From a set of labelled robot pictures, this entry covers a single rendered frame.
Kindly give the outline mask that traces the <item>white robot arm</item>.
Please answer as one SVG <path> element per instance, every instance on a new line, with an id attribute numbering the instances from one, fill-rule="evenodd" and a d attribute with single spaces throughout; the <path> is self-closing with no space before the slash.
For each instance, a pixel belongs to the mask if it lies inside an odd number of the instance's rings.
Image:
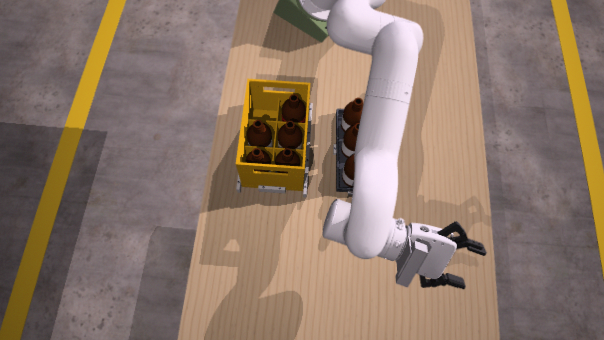
<path id="1" fill-rule="evenodd" d="M 410 237 L 405 246 L 405 221 L 394 219 L 393 213 L 397 159 L 423 32 L 415 22 L 376 11 L 385 1 L 299 0 L 308 14 L 327 21 L 335 44 L 372 55 L 354 153 L 352 202 L 332 202 L 323 237 L 346 245 L 361 259 L 395 261 L 405 247 L 396 260 L 395 278 L 396 284 L 408 288 L 428 250 L 417 241 L 411 246 Z"/>

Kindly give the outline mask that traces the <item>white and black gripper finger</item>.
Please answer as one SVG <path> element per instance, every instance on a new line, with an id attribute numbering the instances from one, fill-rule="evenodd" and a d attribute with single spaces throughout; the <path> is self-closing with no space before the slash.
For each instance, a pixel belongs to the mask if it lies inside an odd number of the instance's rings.
<path id="1" fill-rule="evenodd" d="M 419 275 L 420 276 L 420 283 L 421 283 L 421 287 L 422 288 L 426 288 L 426 287 L 437 287 L 437 286 L 446 286 L 447 285 L 452 285 L 453 287 L 456 288 L 461 288 L 461 289 L 465 289 L 465 282 L 464 279 L 462 277 L 450 274 L 450 273 L 442 273 L 442 275 L 438 278 L 438 279 L 426 279 L 426 277 Z"/>
<path id="2" fill-rule="evenodd" d="M 485 247 L 483 246 L 482 243 L 468 239 L 465 230 L 462 228 L 462 226 L 457 222 L 453 222 L 452 224 L 448 225 L 447 227 L 445 227 L 444 229 L 440 230 L 439 232 L 437 232 L 439 235 L 447 237 L 448 235 L 450 235 L 453 232 L 457 232 L 460 236 L 456 236 L 456 237 L 451 237 L 449 238 L 450 240 L 452 240 L 453 242 L 456 243 L 457 248 L 456 249 L 461 249 L 461 248 L 465 248 L 467 247 L 468 251 L 480 254 L 485 256 L 487 254 Z"/>

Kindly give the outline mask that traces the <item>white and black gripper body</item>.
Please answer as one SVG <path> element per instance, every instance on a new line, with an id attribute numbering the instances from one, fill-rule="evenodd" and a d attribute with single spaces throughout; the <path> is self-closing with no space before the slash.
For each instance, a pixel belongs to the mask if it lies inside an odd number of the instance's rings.
<path id="1" fill-rule="evenodd" d="M 457 248 L 456 243 L 449 239 L 451 236 L 454 237 L 453 233 L 444 237 L 437 233 L 441 228 L 418 223 L 410 223 L 405 228 L 407 229 L 405 246 L 410 237 L 411 246 L 414 241 L 417 241 L 427 245 L 428 248 L 428 253 L 417 274 L 430 279 L 438 279 Z"/>

